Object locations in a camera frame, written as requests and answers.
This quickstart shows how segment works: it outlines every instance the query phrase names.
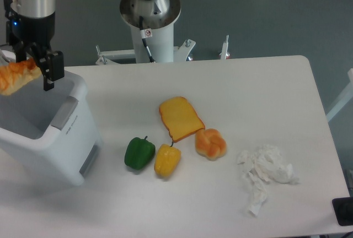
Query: toast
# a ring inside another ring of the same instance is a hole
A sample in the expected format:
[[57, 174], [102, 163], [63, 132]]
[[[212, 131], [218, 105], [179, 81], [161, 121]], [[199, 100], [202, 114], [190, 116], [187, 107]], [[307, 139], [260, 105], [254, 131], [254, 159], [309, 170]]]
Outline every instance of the toast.
[[159, 113], [174, 143], [205, 128], [195, 109], [182, 96], [163, 102], [159, 106]]

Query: bread crust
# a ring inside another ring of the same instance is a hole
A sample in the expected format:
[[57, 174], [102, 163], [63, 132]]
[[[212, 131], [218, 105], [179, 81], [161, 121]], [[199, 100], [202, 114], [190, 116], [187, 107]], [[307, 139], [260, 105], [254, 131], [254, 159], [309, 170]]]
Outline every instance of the bread crust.
[[0, 94], [11, 95], [41, 75], [33, 58], [0, 67]]

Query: black object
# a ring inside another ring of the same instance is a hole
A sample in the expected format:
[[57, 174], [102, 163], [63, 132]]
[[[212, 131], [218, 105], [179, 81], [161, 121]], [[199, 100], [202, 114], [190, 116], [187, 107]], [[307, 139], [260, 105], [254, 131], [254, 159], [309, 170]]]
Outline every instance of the black object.
[[339, 225], [353, 225], [353, 197], [335, 198], [332, 205]]

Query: metal bracket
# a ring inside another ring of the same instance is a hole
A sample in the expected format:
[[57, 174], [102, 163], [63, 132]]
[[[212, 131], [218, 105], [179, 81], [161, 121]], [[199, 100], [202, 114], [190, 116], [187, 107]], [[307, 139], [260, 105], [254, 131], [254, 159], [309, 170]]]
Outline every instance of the metal bracket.
[[[196, 42], [190, 39], [184, 41], [184, 43], [178, 47], [174, 46], [174, 62], [180, 61], [192, 61], [193, 58], [190, 54], [192, 49], [195, 47]], [[105, 64], [118, 64], [112, 60], [122, 60], [122, 59], [134, 59], [135, 50], [122, 50], [122, 51], [105, 51], [101, 52], [99, 46], [96, 45], [98, 60], [95, 64], [105, 65]]]

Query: crumpled tissue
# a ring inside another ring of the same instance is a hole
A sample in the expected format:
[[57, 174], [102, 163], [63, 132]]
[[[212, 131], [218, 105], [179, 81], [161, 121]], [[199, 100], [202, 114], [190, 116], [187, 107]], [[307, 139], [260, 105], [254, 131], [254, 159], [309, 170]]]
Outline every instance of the crumpled tissue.
[[281, 184], [298, 184], [292, 164], [287, 164], [278, 147], [263, 145], [254, 153], [245, 150], [238, 155], [237, 164], [242, 165], [245, 175], [252, 182], [252, 200], [249, 211], [255, 216], [259, 214], [262, 204], [268, 197], [264, 182], [274, 180]]

